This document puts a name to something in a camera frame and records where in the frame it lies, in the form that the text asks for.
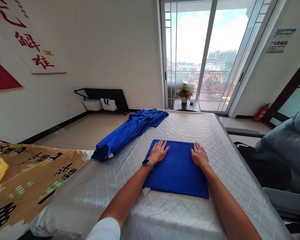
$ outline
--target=massage table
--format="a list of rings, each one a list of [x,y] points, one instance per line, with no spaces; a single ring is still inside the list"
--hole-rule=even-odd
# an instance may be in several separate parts
[[[130,141],[104,162],[90,160],[64,183],[32,221],[36,236],[85,239],[107,205],[141,167],[153,139],[199,142],[212,169],[230,191],[262,239],[292,239],[254,174],[212,113],[166,110],[158,127]],[[227,239],[211,192],[210,199],[150,190],[141,192],[121,239]]]

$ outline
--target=small table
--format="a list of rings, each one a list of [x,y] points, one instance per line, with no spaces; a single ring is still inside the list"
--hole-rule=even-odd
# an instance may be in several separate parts
[[[171,110],[188,111],[188,112],[201,112],[199,102],[197,102],[195,100],[191,100],[191,101],[193,101],[193,105],[190,105],[190,100],[188,100],[187,103],[182,103],[181,99],[175,99],[172,102]]]

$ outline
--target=potted plant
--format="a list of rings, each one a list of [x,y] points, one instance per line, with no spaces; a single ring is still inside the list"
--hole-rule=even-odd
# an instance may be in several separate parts
[[[182,103],[187,103],[188,99],[192,96],[192,90],[189,86],[184,83],[177,91],[176,91],[176,98],[180,97]]]

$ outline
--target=wall sign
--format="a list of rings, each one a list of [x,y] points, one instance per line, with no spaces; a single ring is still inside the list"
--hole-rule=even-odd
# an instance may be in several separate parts
[[[296,29],[278,29],[267,53],[283,53]]]
[[[0,92],[24,88],[0,65]]]
[[[20,0],[0,0],[0,31],[33,74],[66,73],[36,34]]]

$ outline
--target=folded blue cloth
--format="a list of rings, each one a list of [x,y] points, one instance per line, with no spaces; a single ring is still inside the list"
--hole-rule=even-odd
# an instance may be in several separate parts
[[[143,134],[150,126],[159,126],[168,115],[167,112],[157,111],[156,108],[151,110],[142,109],[135,114],[130,114],[127,121],[97,144],[91,158],[104,161],[111,153],[113,155],[118,154],[131,139]]]
[[[152,141],[145,159],[150,156],[151,149],[159,141]],[[193,148],[193,143],[167,141],[167,146],[170,146],[167,155],[153,167],[143,187],[209,198],[206,176],[191,157],[190,149]]]

